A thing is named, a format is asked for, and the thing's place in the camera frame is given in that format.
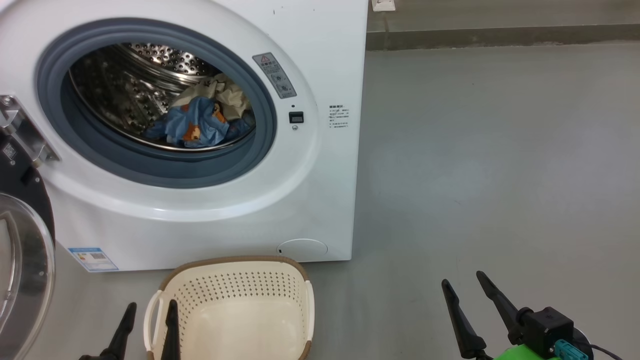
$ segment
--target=laundry basket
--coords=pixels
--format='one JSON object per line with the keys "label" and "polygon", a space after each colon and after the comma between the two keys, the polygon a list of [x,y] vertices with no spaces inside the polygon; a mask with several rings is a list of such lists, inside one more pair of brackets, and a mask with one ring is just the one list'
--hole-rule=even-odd
{"label": "laundry basket", "polygon": [[175,269],[147,306],[148,360],[161,358],[171,299],[178,303],[181,360],[302,360],[311,347],[313,287],[289,258],[219,258]]}

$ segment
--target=warning label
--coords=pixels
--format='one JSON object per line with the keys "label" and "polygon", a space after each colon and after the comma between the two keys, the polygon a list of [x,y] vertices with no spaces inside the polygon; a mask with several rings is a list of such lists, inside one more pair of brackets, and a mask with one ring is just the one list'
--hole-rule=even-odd
{"label": "warning label", "polygon": [[329,105],[329,128],[349,127],[349,109],[344,105]]}
{"label": "warning label", "polygon": [[281,68],[280,63],[276,60],[275,56],[271,53],[259,54],[253,57],[253,60],[258,64],[260,69],[267,75],[269,81],[276,89],[278,96],[281,99],[296,96],[296,91],[291,85],[291,81]]}

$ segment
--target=white washing machine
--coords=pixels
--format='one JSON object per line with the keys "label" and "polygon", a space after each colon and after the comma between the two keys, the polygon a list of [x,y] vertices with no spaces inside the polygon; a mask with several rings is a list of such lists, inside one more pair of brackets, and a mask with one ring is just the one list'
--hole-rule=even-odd
{"label": "white washing machine", "polygon": [[[350,259],[366,20],[366,0],[0,0],[0,122],[57,243],[89,271]],[[219,74],[249,104],[242,133],[147,136]]]}

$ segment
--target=blue cloth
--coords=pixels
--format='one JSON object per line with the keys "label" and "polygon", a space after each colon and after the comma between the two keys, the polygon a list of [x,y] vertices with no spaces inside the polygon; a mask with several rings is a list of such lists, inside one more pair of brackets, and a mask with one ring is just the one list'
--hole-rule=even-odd
{"label": "blue cloth", "polygon": [[[206,147],[213,146],[225,139],[229,129],[228,123],[222,123],[213,115],[215,102],[206,97],[194,97],[188,106],[176,106],[169,109],[166,117],[154,122],[144,135],[147,138],[159,139],[166,136],[166,141],[178,146]],[[199,139],[183,140],[191,128],[200,130]]]}
{"label": "blue cloth", "polygon": [[250,111],[245,111],[240,119],[229,122],[229,130],[225,136],[225,141],[231,141],[249,132],[255,125],[255,118]]}

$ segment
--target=stainless steel drum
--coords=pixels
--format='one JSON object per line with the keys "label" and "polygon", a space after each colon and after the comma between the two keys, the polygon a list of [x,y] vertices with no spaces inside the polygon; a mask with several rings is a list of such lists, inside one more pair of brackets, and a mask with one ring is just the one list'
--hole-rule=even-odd
{"label": "stainless steel drum", "polygon": [[135,142],[177,152],[211,151],[233,145],[250,131],[208,147],[178,147],[143,136],[169,110],[172,100],[220,71],[190,53],[157,44],[117,44],[91,52],[69,69],[87,107],[111,129]]}

